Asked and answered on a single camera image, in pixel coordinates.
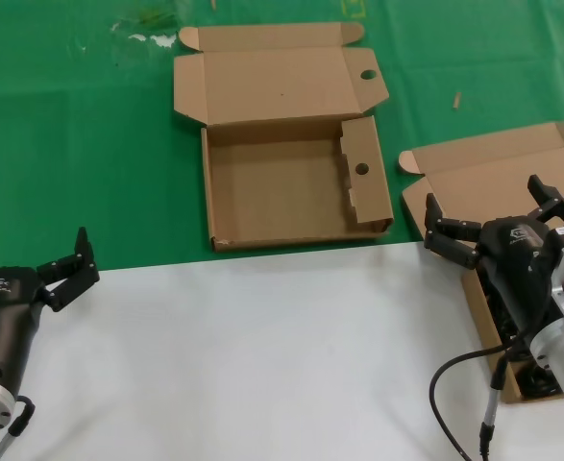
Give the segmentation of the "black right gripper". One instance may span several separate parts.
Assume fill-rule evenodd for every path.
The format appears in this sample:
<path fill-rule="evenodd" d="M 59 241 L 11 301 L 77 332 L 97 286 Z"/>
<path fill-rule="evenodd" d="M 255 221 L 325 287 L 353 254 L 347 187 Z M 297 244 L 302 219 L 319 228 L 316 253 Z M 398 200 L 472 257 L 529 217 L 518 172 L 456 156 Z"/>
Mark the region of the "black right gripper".
<path fill-rule="evenodd" d="M 424 246 L 469 270 L 476 268 L 481 255 L 489 284 L 516 329 L 533 337 L 547 325 L 552 309 L 550 278 L 534 267 L 534 259 L 549 231 L 546 223 L 553 217 L 564 223 L 564 197 L 537 175 L 529 177 L 527 189 L 536 202 L 528 217 L 500 218 L 484 226 L 445 217 L 434 194 L 428 193 Z M 478 250 L 467 242 L 478 243 Z"/>

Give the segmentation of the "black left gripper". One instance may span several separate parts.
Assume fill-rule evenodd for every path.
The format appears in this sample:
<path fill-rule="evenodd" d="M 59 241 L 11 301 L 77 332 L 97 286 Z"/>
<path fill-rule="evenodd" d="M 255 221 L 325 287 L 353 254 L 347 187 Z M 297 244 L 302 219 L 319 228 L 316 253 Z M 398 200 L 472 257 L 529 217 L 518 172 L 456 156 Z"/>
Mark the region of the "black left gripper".
<path fill-rule="evenodd" d="M 100 280 L 85 227 L 72 255 L 37 267 L 0 267 L 0 386 L 18 390 L 42 308 L 60 312 Z"/>

